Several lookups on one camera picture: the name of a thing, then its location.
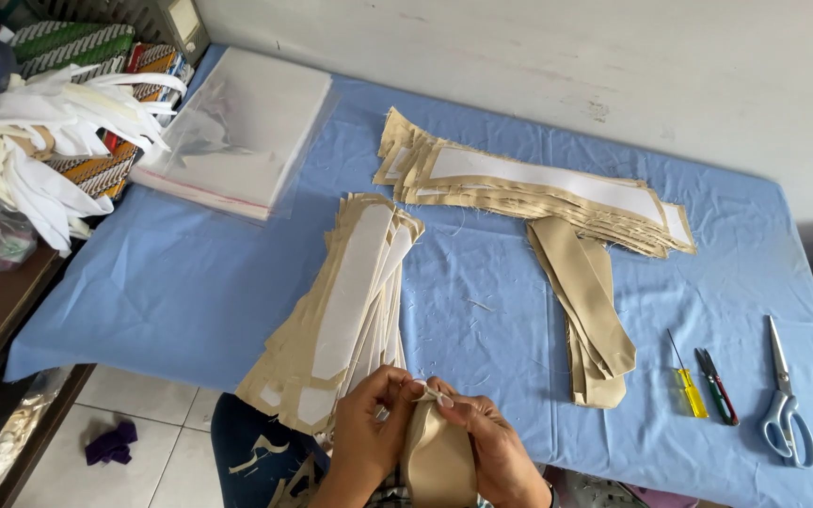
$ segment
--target purple fabric scrap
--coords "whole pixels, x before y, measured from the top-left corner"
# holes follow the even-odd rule
[[[119,464],[130,462],[129,444],[136,442],[136,425],[133,422],[122,421],[115,430],[110,430],[87,444],[84,451],[87,454],[87,466],[98,462],[108,464],[111,461]]]

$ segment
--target white wall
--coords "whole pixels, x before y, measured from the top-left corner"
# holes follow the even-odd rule
[[[813,2],[197,5],[218,42],[763,175],[813,256]]]

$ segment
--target fingernail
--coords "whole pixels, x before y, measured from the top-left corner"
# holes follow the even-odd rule
[[[422,395],[425,391],[425,381],[413,380],[413,382],[409,384],[409,390],[416,395]]]

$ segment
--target hand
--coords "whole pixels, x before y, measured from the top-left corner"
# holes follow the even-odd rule
[[[382,365],[338,400],[334,413],[334,451],[328,475],[310,507],[362,507],[400,460],[422,385],[403,369]],[[376,408],[390,414],[375,418]]]
[[[488,397],[463,397],[437,377],[428,386],[444,393],[438,411],[466,429],[479,493],[496,508],[548,508],[551,488],[528,457],[519,435]]]

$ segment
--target screwdriver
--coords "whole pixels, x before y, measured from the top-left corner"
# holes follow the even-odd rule
[[[692,406],[692,412],[696,418],[707,418],[705,403],[701,401],[701,394],[698,393],[698,388],[696,388],[692,382],[692,376],[689,375],[688,369],[685,367],[685,364],[683,364],[682,357],[679,356],[677,344],[673,341],[673,334],[670,333],[669,328],[667,329],[667,335],[670,336],[670,343],[673,344],[673,351],[677,353],[679,366],[682,367],[682,369],[677,369],[677,372],[679,373],[679,376],[683,378],[685,397],[689,399],[689,404]]]

